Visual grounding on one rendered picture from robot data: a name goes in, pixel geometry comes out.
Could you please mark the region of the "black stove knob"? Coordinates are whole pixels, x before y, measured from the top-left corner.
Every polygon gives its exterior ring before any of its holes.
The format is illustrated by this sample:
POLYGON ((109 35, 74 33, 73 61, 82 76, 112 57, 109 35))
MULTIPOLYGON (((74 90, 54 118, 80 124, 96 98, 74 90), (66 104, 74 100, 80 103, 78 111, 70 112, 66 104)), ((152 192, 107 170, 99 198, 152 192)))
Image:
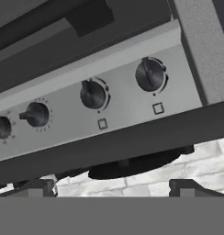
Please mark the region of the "black stove knob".
POLYGON ((31 127, 44 127, 50 118, 50 111, 43 103, 32 102, 25 112, 19 114, 19 118, 26 120, 31 127))
POLYGON ((81 82, 80 99, 90 109, 100 109, 106 104, 106 89, 98 82, 84 80, 81 82))
POLYGON ((151 57, 142 58, 135 72, 139 87, 146 92, 158 90, 162 86, 164 76, 163 64, 151 57))
POLYGON ((7 117, 0 116, 0 140, 7 138, 11 134, 11 123, 7 117))

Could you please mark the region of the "black round hob burner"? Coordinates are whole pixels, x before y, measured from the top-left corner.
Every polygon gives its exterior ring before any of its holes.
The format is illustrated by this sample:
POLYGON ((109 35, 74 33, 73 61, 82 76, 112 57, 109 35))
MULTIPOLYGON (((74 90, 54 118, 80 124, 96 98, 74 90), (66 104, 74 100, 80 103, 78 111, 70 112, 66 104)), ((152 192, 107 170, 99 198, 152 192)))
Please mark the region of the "black round hob burner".
POLYGON ((194 151, 194 146, 189 145, 127 160, 104 163, 92 167, 89 170, 88 176, 96 180, 111 180, 146 173, 177 160, 182 154, 187 155, 194 151))

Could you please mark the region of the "dark oven door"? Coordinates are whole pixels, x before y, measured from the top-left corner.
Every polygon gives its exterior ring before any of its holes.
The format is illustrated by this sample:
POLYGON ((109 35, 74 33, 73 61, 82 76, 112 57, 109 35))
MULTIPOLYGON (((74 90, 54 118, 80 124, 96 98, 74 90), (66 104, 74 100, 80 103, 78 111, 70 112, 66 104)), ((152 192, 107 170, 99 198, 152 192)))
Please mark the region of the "dark oven door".
POLYGON ((168 0, 107 0, 115 21, 78 37, 66 15, 92 0, 38 0, 0 27, 0 94, 171 20, 168 0))

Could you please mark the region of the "grey cabinet front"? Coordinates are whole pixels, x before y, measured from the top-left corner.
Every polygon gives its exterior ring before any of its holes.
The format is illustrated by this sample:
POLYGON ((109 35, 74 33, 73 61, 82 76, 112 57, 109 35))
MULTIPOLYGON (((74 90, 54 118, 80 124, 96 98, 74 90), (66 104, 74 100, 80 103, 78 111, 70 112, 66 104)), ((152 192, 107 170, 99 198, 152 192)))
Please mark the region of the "grey cabinet front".
POLYGON ((224 32, 213 0, 170 0, 209 104, 224 101, 224 32))

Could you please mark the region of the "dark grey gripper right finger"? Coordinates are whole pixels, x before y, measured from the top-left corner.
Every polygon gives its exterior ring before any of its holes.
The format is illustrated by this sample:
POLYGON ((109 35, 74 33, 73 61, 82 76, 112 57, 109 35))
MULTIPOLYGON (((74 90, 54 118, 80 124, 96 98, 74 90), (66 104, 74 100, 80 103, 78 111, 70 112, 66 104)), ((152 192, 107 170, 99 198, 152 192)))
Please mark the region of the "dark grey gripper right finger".
POLYGON ((224 194, 207 189, 193 179, 171 179, 169 187, 169 196, 173 197, 224 197, 224 194))

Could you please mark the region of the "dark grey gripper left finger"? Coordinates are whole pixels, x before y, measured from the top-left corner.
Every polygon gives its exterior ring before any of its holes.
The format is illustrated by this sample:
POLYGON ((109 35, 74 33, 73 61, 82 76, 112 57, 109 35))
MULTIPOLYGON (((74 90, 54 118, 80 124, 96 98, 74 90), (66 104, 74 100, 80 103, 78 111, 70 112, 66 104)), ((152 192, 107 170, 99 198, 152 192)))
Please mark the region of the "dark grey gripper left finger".
POLYGON ((1 197, 56 197, 57 193, 53 190, 55 183, 51 179, 37 179, 21 185, 1 194, 1 197))

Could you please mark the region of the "steel stove with black hob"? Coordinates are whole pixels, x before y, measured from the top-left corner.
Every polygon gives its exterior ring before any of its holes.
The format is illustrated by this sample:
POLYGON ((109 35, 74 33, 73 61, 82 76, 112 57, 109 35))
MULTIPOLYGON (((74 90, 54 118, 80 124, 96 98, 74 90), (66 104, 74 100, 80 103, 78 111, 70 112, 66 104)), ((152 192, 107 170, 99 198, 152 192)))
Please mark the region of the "steel stove with black hob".
MULTIPOLYGON (((38 0, 0 0, 0 27, 38 0)), ((213 0, 224 32, 224 0, 213 0)), ((224 101, 209 104, 170 0, 171 20, 0 94, 0 116, 11 134, 0 140, 0 187, 45 175, 89 173, 97 165, 224 138, 224 101), (142 90, 142 58, 159 60, 162 86, 142 90), (106 104, 90 109, 81 82, 106 89, 106 104), (50 111, 44 127, 19 118, 32 102, 50 111)))

